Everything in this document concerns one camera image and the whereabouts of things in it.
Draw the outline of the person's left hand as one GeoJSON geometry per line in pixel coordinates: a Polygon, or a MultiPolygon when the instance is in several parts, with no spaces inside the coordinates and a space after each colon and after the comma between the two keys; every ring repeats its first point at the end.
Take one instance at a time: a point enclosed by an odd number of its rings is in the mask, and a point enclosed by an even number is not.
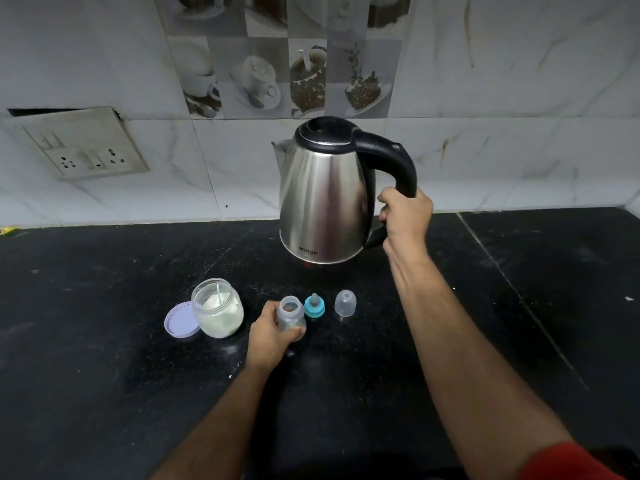
{"type": "Polygon", "coordinates": [[[248,340],[245,369],[270,374],[281,362],[292,341],[302,335],[301,328],[279,331],[264,316],[264,307],[252,323],[248,340]]]}

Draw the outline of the person's right hand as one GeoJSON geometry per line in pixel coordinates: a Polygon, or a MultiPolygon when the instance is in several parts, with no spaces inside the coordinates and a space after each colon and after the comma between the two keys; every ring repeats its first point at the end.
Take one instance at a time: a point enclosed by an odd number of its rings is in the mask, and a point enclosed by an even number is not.
{"type": "Polygon", "coordinates": [[[420,259],[427,255],[426,234],[433,214],[433,202],[420,188],[416,195],[391,206],[383,204],[380,222],[387,229],[383,248],[390,259],[420,259]]]}

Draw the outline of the clear baby bottle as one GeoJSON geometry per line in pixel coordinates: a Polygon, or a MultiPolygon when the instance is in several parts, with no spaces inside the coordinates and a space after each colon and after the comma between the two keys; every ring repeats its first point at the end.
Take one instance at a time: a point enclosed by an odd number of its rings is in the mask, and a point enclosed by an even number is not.
{"type": "Polygon", "coordinates": [[[279,301],[276,311],[276,325],[279,331],[301,328],[302,335],[298,336],[292,342],[295,343],[302,338],[306,332],[307,323],[305,310],[299,298],[286,296],[279,301]]]}

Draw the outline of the stainless steel electric kettle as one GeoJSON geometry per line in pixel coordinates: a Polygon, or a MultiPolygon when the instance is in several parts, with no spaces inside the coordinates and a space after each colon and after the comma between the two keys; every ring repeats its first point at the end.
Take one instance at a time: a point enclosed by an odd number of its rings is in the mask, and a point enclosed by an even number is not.
{"type": "Polygon", "coordinates": [[[281,177],[280,240],[311,264],[343,263],[386,240],[386,225],[372,227],[376,170],[393,177],[402,195],[417,194],[404,147],[343,118],[306,120],[292,139],[272,146],[281,177]]]}

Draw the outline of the person's left forearm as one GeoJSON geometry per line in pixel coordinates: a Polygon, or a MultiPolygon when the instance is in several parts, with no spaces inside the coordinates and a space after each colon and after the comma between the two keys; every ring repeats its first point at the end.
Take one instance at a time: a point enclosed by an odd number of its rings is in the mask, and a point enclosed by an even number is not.
{"type": "Polygon", "coordinates": [[[149,480],[241,480],[260,400],[272,371],[273,367],[247,363],[149,480]]]}

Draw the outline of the person's right forearm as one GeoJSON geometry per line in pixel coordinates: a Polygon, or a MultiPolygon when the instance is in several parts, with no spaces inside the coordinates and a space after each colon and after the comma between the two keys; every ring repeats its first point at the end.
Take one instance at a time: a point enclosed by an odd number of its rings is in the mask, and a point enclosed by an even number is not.
{"type": "Polygon", "coordinates": [[[470,318],[424,239],[384,244],[429,393],[470,480],[513,480],[573,438],[470,318]]]}

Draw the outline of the clear jar of white powder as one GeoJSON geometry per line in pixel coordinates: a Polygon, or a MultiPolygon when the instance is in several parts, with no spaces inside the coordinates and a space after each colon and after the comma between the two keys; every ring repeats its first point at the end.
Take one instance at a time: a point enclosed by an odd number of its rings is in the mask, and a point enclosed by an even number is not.
{"type": "Polygon", "coordinates": [[[222,278],[199,283],[191,294],[193,313],[201,330],[214,339],[225,339],[235,334],[244,322],[244,308],[235,288],[222,278]],[[224,306],[212,309],[210,297],[215,291],[228,293],[224,306]]]}

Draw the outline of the clear bottle cap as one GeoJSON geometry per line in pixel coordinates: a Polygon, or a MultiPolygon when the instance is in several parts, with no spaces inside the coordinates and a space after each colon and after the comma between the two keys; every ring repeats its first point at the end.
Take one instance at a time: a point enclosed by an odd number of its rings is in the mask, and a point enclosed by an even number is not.
{"type": "Polygon", "coordinates": [[[334,311],[340,317],[351,317],[356,312],[357,300],[350,290],[341,290],[335,298],[334,311]]]}

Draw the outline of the lilac jar lid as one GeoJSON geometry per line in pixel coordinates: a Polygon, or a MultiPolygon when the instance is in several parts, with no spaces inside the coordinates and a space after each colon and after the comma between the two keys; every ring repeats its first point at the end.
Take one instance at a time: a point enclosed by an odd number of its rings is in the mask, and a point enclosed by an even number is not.
{"type": "Polygon", "coordinates": [[[193,313],[190,301],[174,306],[164,319],[164,329],[175,339],[187,339],[197,334],[201,327],[193,313]]]}

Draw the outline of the red sleeve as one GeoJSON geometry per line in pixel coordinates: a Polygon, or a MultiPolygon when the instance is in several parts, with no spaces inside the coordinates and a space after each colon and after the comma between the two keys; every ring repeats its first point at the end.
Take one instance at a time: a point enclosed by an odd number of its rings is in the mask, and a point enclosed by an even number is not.
{"type": "Polygon", "coordinates": [[[625,480],[573,442],[561,442],[536,452],[516,474],[516,480],[625,480]]]}

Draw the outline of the white wall socket plate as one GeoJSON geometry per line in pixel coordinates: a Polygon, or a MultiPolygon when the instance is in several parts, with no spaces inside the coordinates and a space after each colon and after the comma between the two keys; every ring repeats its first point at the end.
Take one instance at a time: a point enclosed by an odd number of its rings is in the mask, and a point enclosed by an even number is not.
{"type": "Polygon", "coordinates": [[[61,178],[114,177],[149,170],[112,107],[21,116],[15,124],[61,178]]]}

